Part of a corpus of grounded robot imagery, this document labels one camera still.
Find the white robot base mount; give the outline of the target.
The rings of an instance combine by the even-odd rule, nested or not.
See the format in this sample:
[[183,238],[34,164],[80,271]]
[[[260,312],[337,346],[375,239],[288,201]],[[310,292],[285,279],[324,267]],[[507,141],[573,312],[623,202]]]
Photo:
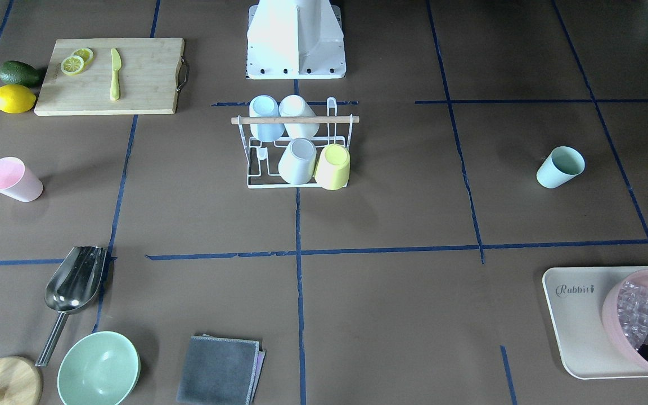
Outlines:
[[249,8],[245,76],[340,79],[347,73],[340,7],[329,1],[260,1]]

